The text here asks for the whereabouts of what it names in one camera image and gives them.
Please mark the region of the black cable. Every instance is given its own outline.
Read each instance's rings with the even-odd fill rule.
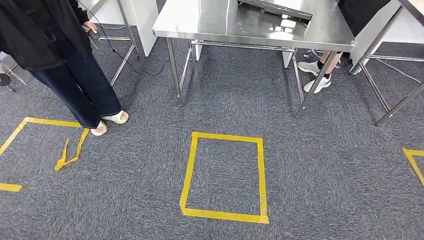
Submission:
[[[109,38],[108,38],[108,36],[106,35],[106,33],[105,33],[105,30],[103,29],[103,26],[102,26],[102,24],[100,23],[100,21],[99,21],[99,19],[92,13],[92,11],[90,11],[84,4],[82,4],[81,2],[80,2],[80,0],[77,0],[78,1],[78,3],[79,4],[81,4],[81,6],[83,6],[94,18],[95,18],[95,20],[97,21],[97,23],[100,25],[100,28],[101,28],[101,31],[103,32],[103,35],[106,37],[106,40],[107,40],[107,42],[109,43],[109,46],[110,46],[110,49],[112,49],[112,52],[114,52],[116,55],[118,55],[122,60],[124,60],[125,61],[125,63],[127,63],[127,64],[129,64],[129,66],[132,68],[132,70],[134,70],[134,72],[136,72],[138,75],[143,75],[143,73],[145,73],[145,74],[147,74],[147,75],[149,75],[149,76],[152,76],[152,77],[155,77],[155,76],[158,76],[159,74],[161,74],[162,73],[162,71],[164,70],[164,68],[165,68],[165,64],[167,63],[167,62],[169,62],[169,60],[167,60],[167,61],[165,61],[163,64],[162,64],[162,68],[160,69],[160,71],[158,72],[158,73],[156,73],[156,74],[151,74],[151,73],[148,73],[147,71],[143,71],[143,73],[139,73],[134,67],[133,67],[133,65],[128,61],[128,60],[126,60],[125,59],[125,57],[122,57],[119,53],[117,53],[117,51],[114,49],[114,47],[112,47],[112,44],[111,44],[111,41],[109,40]]]

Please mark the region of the black sock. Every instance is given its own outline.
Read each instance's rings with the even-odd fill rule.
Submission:
[[[324,63],[322,63],[321,61],[318,61],[316,64],[318,65],[319,70],[321,70],[321,68],[323,68]],[[331,73],[326,73],[326,74],[324,74],[324,78],[329,79],[330,75],[331,75]]]
[[[318,61],[316,64],[318,65],[319,70],[323,68],[324,63],[322,63],[321,61]]]

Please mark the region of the floor marking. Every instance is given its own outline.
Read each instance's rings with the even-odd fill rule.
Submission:
[[[82,145],[84,143],[84,140],[86,139],[88,133],[89,133],[89,130],[87,128],[84,129],[84,131],[82,132],[81,137],[79,138],[78,145],[76,146],[76,156],[74,158],[72,158],[71,160],[69,160],[69,161],[66,161],[67,147],[68,147],[68,143],[69,143],[69,139],[66,139],[65,147],[63,149],[62,158],[60,158],[59,160],[57,160],[56,167],[54,167],[54,170],[59,171],[63,166],[66,166],[66,165],[68,165],[70,163],[73,163],[76,160],[78,160],[78,158],[80,158],[81,147],[82,147]]]
[[[82,128],[82,126],[78,122],[73,122],[73,121],[60,121],[60,120],[50,120],[50,119],[42,119],[42,118],[34,118],[34,117],[25,117],[22,120],[22,122],[17,126],[17,128],[13,131],[13,133],[9,136],[6,142],[0,147],[0,156],[5,152],[5,150],[9,147],[9,145],[12,143],[12,141],[16,138],[18,133],[24,128],[24,126],[27,123],[54,125],[54,126],[71,127],[71,128]],[[84,131],[82,132],[81,138],[79,139],[78,145],[76,147],[76,156],[67,162],[65,162],[66,148],[68,146],[69,139],[66,140],[65,149],[63,150],[64,155],[62,155],[61,159],[57,160],[56,167],[54,168],[56,171],[61,169],[63,166],[78,160],[78,158],[80,157],[83,142],[86,139],[88,132],[89,132],[88,129],[84,129]]]
[[[241,213],[233,213],[233,212],[210,211],[210,210],[186,208],[187,197],[189,196],[190,183],[192,180],[193,168],[195,164],[198,138],[256,143],[257,168],[258,168],[258,174],[259,174],[260,215],[250,215],[250,214],[241,214]],[[262,138],[203,133],[203,132],[191,133],[191,145],[190,145],[190,153],[188,156],[187,170],[185,172],[184,185],[182,187],[181,197],[179,199],[179,208],[181,209],[182,215],[191,216],[191,217],[200,217],[200,218],[248,222],[248,223],[269,224],[270,221],[267,217],[267,191],[266,191],[265,185],[266,184],[265,184],[265,167],[264,167],[264,146],[263,146]]]
[[[403,147],[402,147],[402,150],[405,153],[406,158],[408,158],[409,163],[412,165],[412,168],[415,171],[416,175],[418,176],[419,180],[421,181],[422,186],[424,187],[424,177],[421,174],[420,169],[418,169],[417,163],[414,160],[414,156],[424,157],[424,151],[409,150]]]
[[[22,185],[0,183],[0,191],[19,192]]]

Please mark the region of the electrical cord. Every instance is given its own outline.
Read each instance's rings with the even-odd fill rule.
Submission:
[[[81,2],[80,2],[80,0],[77,0],[78,1],[78,3],[79,4],[81,4],[81,6],[83,6],[93,17],[94,17],[94,19],[97,21],[97,23],[100,25],[100,29],[101,29],[101,31],[103,32],[103,35],[106,37],[106,40],[107,40],[107,42],[109,43],[109,47],[110,47],[110,49],[112,49],[112,52],[114,52],[116,55],[118,55],[122,60],[124,60],[125,61],[125,63],[127,63],[131,68],[132,68],[132,70],[134,70],[134,72],[136,72],[138,75],[144,75],[144,74],[147,74],[147,75],[149,75],[149,76],[152,76],[152,77],[155,77],[155,76],[158,76],[159,74],[161,74],[162,73],[162,71],[164,70],[164,68],[165,68],[165,64],[167,63],[167,62],[169,62],[169,60],[167,60],[167,61],[165,61],[163,64],[162,64],[162,68],[160,69],[160,71],[158,72],[158,73],[149,73],[149,72],[147,72],[147,71],[143,71],[142,73],[140,73],[139,71],[137,71],[134,67],[133,67],[133,65],[128,61],[128,60],[126,60],[123,56],[121,56],[115,49],[114,49],[114,47],[112,46],[112,44],[111,44],[111,41],[109,40],[109,39],[107,39],[108,38],[108,36],[106,35],[106,33],[105,33],[105,28],[102,26],[102,24],[100,23],[100,21],[99,21],[99,19],[92,13],[92,11],[90,11],[90,9],[88,9],[88,7],[86,7],[84,4],[82,4]]]
[[[386,65],[387,67],[392,68],[392,69],[394,69],[394,70],[398,71],[398,72],[399,72],[400,74],[402,74],[403,76],[405,76],[405,77],[407,77],[407,78],[410,78],[410,79],[414,80],[415,82],[417,82],[417,83],[419,83],[419,84],[422,84],[422,82],[421,82],[420,80],[418,80],[418,79],[416,79],[415,77],[412,77],[412,76],[410,76],[410,75],[407,75],[407,74],[406,74],[406,73],[404,73],[403,71],[401,71],[401,70],[397,69],[396,67],[394,67],[394,66],[392,66],[392,65],[388,64],[387,62],[384,62],[384,61],[382,61],[382,60],[380,60],[380,59],[376,59],[376,60],[377,60],[377,61],[379,61],[380,63],[382,63],[382,64]]]

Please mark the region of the table top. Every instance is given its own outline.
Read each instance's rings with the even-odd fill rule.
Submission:
[[[399,2],[424,26],[424,0],[399,0]]]
[[[167,0],[158,37],[351,52],[357,43],[334,0],[264,0],[313,14],[308,25],[237,0]]]

